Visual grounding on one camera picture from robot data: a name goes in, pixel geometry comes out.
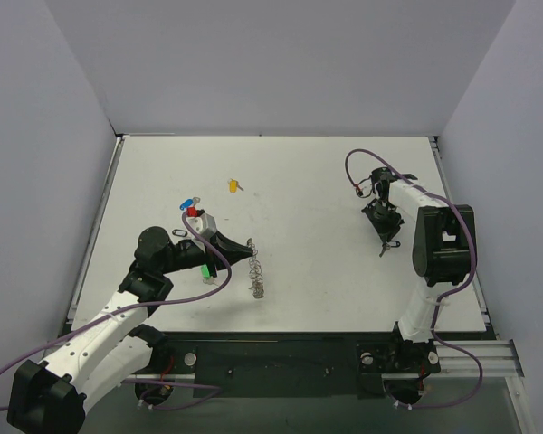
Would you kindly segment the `metal key organizer disc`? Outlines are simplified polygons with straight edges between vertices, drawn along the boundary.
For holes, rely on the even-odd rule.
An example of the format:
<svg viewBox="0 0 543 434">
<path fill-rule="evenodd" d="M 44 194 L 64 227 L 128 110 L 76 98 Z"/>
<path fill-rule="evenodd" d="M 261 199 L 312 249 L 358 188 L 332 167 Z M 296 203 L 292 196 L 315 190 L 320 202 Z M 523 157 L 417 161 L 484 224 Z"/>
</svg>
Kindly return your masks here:
<svg viewBox="0 0 543 434">
<path fill-rule="evenodd" d="M 264 297 L 262 264 L 258 260 L 258 250 L 252 238 L 247 240 L 247 247 L 251 250 L 252 256 L 249 258 L 249 278 L 252 282 L 251 291 L 255 299 L 262 299 Z"/>
</svg>

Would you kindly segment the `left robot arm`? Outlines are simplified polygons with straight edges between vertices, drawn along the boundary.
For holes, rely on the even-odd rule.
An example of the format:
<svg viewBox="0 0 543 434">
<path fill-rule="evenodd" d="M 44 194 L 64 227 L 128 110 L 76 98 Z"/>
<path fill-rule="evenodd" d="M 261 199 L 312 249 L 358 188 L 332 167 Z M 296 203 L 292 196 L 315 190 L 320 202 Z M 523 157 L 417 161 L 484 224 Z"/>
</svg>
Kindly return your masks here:
<svg viewBox="0 0 543 434">
<path fill-rule="evenodd" d="M 173 284 L 168 274 L 205 266 L 214 277 L 253 255 L 213 224 L 194 219 L 192 239 L 173 242 L 153 226 L 138 237 L 134 262 L 107 305 L 39 363 L 14 374 L 7 422 L 23 433 L 77 433 L 89 410 L 132 373 L 167 364 L 166 336 L 147 325 Z"/>
</svg>

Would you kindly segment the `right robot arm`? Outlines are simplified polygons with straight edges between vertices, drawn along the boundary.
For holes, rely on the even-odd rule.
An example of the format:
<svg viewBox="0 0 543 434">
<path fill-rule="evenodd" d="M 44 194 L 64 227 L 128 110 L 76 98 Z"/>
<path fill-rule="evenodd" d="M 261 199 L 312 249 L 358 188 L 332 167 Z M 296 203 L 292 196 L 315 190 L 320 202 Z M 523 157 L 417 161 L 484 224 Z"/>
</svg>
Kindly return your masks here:
<svg viewBox="0 0 543 434">
<path fill-rule="evenodd" d="M 386 347 L 386 359 L 405 370 L 419 357 L 415 344 L 433 340 L 433 330 L 448 297 L 472 276 L 476 265 L 474 212 L 468 205 L 450 205 L 431 194 L 413 175 L 396 175 L 387 167 L 369 177 L 375 198 L 362 210 L 382 242 L 383 253 L 397 248 L 395 236 L 405 223 L 414 223 L 412 263 L 420 278 L 406 311 L 397 322 L 400 339 Z"/>
</svg>

